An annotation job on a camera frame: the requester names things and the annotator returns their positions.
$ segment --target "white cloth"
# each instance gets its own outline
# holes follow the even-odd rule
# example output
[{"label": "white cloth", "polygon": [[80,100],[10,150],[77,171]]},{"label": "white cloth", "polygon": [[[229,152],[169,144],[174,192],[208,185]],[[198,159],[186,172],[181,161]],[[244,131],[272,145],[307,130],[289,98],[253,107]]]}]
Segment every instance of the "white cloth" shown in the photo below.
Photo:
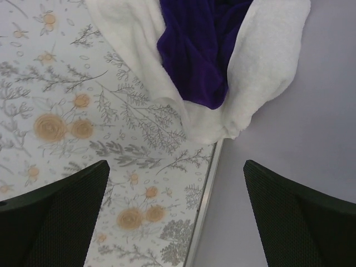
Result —
[{"label": "white cloth", "polygon": [[181,115],[191,141],[237,137],[252,115],[292,82],[310,0],[254,0],[228,66],[229,93],[210,110],[183,101],[161,65],[157,42],[165,30],[159,0],[86,0],[104,38],[141,80],[153,101]]}]

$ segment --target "purple towel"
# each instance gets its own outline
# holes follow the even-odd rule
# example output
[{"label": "purple towel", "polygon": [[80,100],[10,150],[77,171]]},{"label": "purple towel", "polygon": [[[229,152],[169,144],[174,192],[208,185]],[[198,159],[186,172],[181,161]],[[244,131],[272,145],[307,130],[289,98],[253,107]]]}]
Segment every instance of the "purple towel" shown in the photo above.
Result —
[{"label": "purple towel", "polygon": [[253,0],[160,0],[166,30],[157,43],[181,97],[210,109],[223,104],[226,72]]}]

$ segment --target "tablecloth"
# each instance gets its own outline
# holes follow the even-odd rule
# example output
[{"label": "tablecloth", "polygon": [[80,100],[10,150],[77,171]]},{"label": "tablecloth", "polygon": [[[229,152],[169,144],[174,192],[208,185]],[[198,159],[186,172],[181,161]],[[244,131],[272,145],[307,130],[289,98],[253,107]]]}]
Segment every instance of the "tablecloth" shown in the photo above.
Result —
[{"label": "tablecloth", "polygon": [[212,150],[149,102],[84,0],[0,1],[0,201],[107,160],[86,267],[183,266]]}]

